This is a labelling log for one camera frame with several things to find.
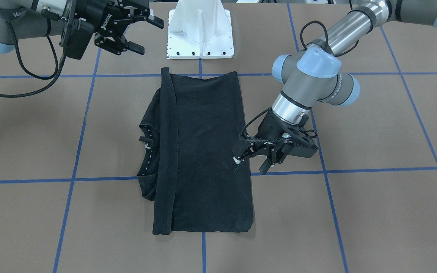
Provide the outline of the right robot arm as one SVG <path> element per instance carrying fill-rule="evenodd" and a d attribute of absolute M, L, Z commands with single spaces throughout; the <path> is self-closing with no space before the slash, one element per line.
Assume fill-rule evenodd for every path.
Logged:
<path fill-rule="evenodd" d="M 147 0 L 0 0 L 0 53 L 14 49 L 17 39 L 61 36 L 66 56 L 80 60 L 90 42 L 120 55 L 144 54 L 143 46 L 128 41 L 128 26 L 146 21 L 163 29 Z"/>

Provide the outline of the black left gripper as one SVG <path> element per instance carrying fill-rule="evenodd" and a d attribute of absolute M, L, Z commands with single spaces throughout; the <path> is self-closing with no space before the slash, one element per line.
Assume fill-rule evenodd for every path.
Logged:
<path fill-rule="evenodd" d="M 261 154 L 265 156 L 266 159 L 260 166 L 259 171 L 262 175 L 266 175 L 272 166 L 281 164 L 284 161 L 284 153 L 281 151 L 281 147 L 284 145 L 283 134 L 286 131 L 286 127 L 304 127 L 305 123 L 306 114 L 301 116 L 299 124 L 293 125 L 281 120 L 274 111 L 269 108 L 255 135 L 256 139 L 264 141 L 256 142 L 239 139 L 232 148 L 234 162 L 241 164 L 245 162 L 246 159 Z"/>

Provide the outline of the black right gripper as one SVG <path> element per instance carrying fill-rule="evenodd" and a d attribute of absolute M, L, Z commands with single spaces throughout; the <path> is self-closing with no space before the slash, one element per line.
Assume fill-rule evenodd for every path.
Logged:
<path fill-rule="evenodd" d="M 74 0 L 73 19 L 91 23 L 95 45 L 116 55 L 126 51 L 145 54 L 142 45 L 126 39 L 124 34 L 130 24 L 146 21 L 159 29 L 164 28 L 163 19 L 154 15 L 149 4 L 136 4 L 134 0 Z"/>

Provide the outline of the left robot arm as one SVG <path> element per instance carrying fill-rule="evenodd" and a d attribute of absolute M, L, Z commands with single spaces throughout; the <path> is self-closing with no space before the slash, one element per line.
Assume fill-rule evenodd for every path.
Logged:
<path fill-rule="evenodd" d="M 339 57 L 374 28 L 389 21 L 437 27 L 437 0 L 359 0 L 343 19 L 330 29 L 321 23 L 323 35 L 305 43 L 295 55 L 279 56 L 272 76 L 283 84 L 271 107 L 262 111 L 257 134 L 243 127 L 232 149 L 240 166 L 258 155 L 265 157 L 260 173 L 284 162 L 287 156 L 310 158 L 318 151 L 317 133 L 306 130 L 316 102 L 338 107 L 352 104 L 360 95 L 354 76 L 341 72 Z"/>

